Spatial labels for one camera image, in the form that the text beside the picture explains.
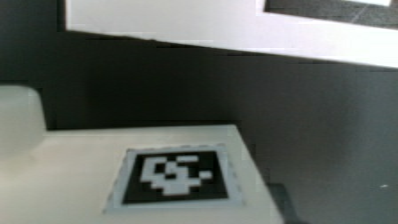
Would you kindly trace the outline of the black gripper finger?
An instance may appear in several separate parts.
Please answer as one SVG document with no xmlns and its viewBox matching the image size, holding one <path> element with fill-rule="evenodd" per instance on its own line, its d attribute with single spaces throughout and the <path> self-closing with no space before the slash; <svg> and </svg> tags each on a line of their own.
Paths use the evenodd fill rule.
<svg viewBox="0 0 398 224">
<path fill-rule="evenodd" d="M 309 224 L 298 217 L 286 186 L 280 183 L 268 183 L 266 187 L 270 190 L 272 200 L 277 205 L 284 224 Z"/>
</svg>

